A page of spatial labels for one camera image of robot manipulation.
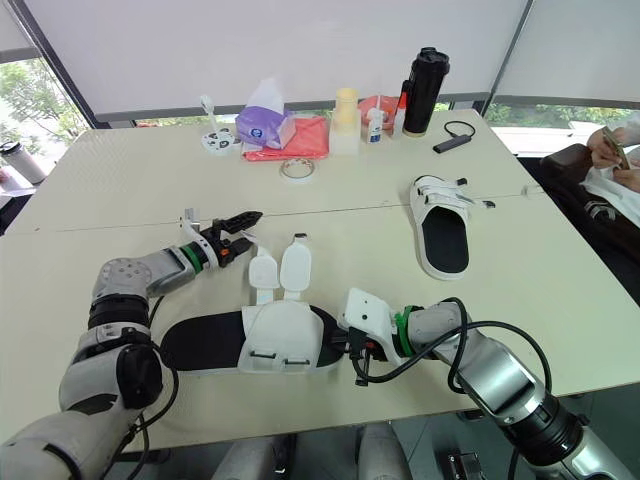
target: black insole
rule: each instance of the black insole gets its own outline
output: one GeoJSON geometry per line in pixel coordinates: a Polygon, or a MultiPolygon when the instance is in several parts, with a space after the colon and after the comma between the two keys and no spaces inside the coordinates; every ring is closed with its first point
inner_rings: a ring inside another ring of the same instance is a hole
{"type": "Polygon", "coordinates": [[[460,273],[469,265],[464,220],[456,212],[433,207],[422,222],[427,260],[445,273],[460,273]]]}
{"type": "MultiPolygon", "coordinates": [[[[318,367],[337,362],[342,353],[332,348],[338,325],[324,310],[311,307],[324,324],[318,367]]],[[[242,312],[219,313],[189,318],[173,325],[160,344],[168,367],[180,371],[236,368],[245,341],[242,312]]]]}

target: person's hand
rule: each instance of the person's hand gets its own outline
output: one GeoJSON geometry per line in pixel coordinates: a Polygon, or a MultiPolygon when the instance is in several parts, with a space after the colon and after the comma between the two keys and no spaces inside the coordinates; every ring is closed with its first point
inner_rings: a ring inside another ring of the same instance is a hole
{"type": "MultiPolygon", "coordinates": [[[[613,131],[613,136],[621,144],[625,144],[626,132],[624,128],[616,128],[613,131]]],[[[616,155],[616,152],[609,146],[604,139],[602,130],[596,130],[589,137],[587,141],[587,147],[591,150],[591,161],[596,168],[613,167],[620,163],[620,158],[616,155]]]]}
{"type": "Polygon", "coordinates": [[[640,193],[640,169],[613,171],[613,179],[634,192],[640,193]]]}

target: tissue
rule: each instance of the tissue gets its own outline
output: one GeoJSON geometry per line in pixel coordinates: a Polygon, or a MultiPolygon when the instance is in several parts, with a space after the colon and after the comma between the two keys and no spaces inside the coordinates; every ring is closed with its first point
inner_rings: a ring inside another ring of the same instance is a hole
{"type": "Polygon", "coordinates": [[[276,149],[284,148],[295,135],[293,114],[284,109],[284,99],[274,78],[262,80],[251,94],[236,118],[236,133],[246,143],[276,149]]]}

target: white toy figure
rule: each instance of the white toy figure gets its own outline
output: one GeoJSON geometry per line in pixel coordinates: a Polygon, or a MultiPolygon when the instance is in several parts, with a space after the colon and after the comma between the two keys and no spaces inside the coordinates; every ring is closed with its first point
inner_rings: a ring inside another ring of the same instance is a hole
{"type": "Polygon", "coordinates": [[[236,138],[231,131],[224,127],[218,128],[218,122],[213,114],[213,102],[208,95],[200,97],[200,105],[209,116],[213,132],[202,136],[202,145],[209,153],[216,155],[226,155],[229,151],[240,146],[242,141],[236,138]]]}

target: white table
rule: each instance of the white table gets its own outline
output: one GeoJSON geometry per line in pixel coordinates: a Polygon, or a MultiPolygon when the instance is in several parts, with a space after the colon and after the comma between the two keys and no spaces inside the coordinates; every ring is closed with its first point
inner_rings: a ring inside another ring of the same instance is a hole
{"type": "Polygon", "coordinates": [[[465,192],[473,198],[518,195],[535,184],[474,110],[437,112],[420,139],[385,138],[380,145],[362,144],[359,157],[320,160],[312,183],[302,187],[279,177],[280,162],[208,154],[200,144],[206,131],[85,133],[9,233],[169,223],[185,207],[212,219],[243,210],[277,215],[407,205],[410,181],[425,173],[466,177],[465,192]],[[442,128],[449,120],[467,121],[477,133],[471,143],[439,155],[432,146],[449,138],[442,128]]]}
{"type": "MultiPolygon", "coordinates": [[[[407,174],[407,182],[413,175],[407,174]]],[[[456,295],[474,320],[513,323],[533,335],[549,357],[558,395],[640,381],[638,308],[593,251],[543,194],[503,197],[496,204],[493,210],[472,211],[471,263],[465,278],[455,282],[434,280],[420,269],[404,206],[272,215],[260,221],[255,233],[278,258],[294,232],[309,235],[314,263],[304,298],[334,315],[353,286],[398,309],[456,295]]],[[[86,329],[90,292],[102,263],[184,242],[176,222],[0,239],[0,441],[57,410],[59,381],[86,329]]],[[[204,273],[167,297],[154,321],[154,338],[159,341],[176,321],[250,302],[249,258],[204,273]]],[[[541,374],[524,341],[500,330],[486,332],[541,374]]],[[[374,371],[385,368],[376,365],[374,371]]],[[[392,383],[361,388],[354,386],[345,359],[336,371],[307,376],[182,375],[176,404],[150,429],[151,445],[190,445],[472,407],[467,397],[448,390],[446,373],[444,364],[423,361],[392,383]]],[[[170,381],[167,376],[165,385],[170,381]]],[[[168,393],[165,388],[159,405],[168,393]]]]}

